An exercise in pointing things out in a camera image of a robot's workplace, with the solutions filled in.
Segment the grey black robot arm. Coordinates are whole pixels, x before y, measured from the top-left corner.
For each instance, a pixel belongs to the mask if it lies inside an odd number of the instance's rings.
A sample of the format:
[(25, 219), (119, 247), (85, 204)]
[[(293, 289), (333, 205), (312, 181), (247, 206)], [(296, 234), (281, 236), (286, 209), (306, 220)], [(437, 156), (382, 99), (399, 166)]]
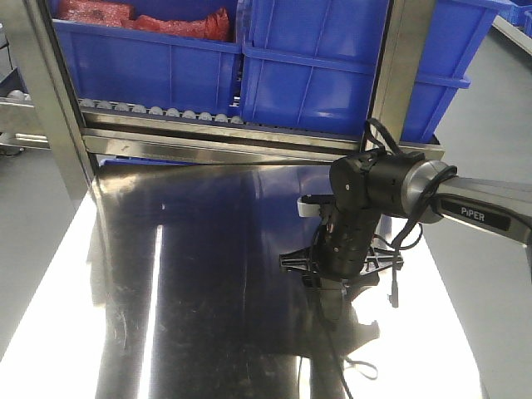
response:
[(454, 166), (422, 153), (369, 150), (336, 160), (330, 195), (304, 195), (302, 217), (321, 219), (309, 247), (279, 258), (311, 283), (363, 284), (402, 266), (406, 236), (442, 218), (531, 245), (531, 188), (458, 176)]

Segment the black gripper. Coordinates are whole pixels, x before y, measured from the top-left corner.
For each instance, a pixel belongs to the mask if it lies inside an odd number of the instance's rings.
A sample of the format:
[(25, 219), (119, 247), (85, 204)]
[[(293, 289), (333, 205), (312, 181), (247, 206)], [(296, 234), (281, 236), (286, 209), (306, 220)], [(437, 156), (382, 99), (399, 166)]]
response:
[[(351, 155), (332, 163), (329, 181), (334, 204), (318, 239), (318, 272), (331, 280), (348, 280), (347, 298), (352, 301), (365, 290), (376, 287), (380, 282), (379, 273), (390, 269), (392, 288), (388, 300), (398, 302), (401, 253), (377, 247), (369, 249), (381, 218), (381, 212), (371, 205), (367, 193), (367, 175), (374, 161), (373, 155)], [(310, 247), (280, 254), (278, 260), (284, 272), (310, 273), (314, 268)]]

